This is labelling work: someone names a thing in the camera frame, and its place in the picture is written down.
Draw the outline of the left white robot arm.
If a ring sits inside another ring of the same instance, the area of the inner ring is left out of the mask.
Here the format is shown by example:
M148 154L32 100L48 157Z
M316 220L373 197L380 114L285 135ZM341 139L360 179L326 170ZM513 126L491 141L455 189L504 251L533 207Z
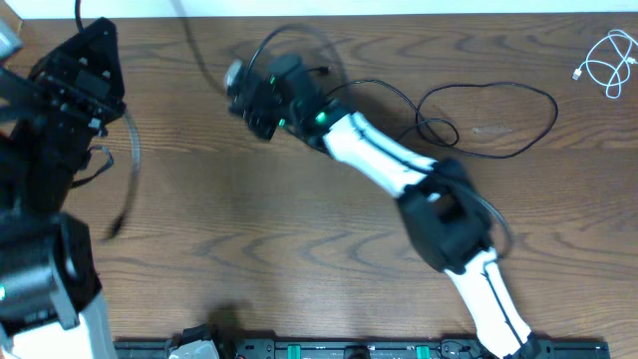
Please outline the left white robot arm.
M116 25L94 21L27 77L1 73L1 352L113 358L88 226L63 212L93 138L126 110Z

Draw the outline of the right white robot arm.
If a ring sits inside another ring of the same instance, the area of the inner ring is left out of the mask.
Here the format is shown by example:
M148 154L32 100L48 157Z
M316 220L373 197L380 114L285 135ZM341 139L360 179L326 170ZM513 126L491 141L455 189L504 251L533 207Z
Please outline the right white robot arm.
M476 191L464 167L400 145L345 101L327 95L297 54L275 58L265 74L234 61L224 76L229 110L259 138L276 129L366 176L395 201L418 256L454 284L496 358L533 358L536 336L521 318L499 270L491 223L501 214Z

